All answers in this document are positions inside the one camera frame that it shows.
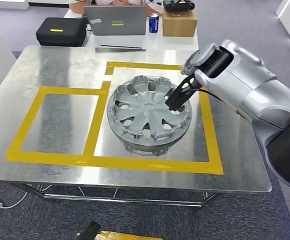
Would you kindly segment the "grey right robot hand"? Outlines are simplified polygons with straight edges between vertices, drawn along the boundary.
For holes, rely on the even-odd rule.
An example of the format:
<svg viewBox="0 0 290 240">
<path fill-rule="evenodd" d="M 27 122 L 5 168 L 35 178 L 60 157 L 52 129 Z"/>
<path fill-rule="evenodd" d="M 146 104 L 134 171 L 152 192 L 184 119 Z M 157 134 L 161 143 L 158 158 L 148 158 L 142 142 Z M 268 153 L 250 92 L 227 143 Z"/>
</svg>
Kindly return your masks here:
<svg viewBox="0 0 290 240">
<path fill-rule="evenodd" d="M 187 59 L 181 68 L 180 73 L 185 76 L 190 76 L 195 72 L 193 70 L 191 59 Z"/>
</svg>

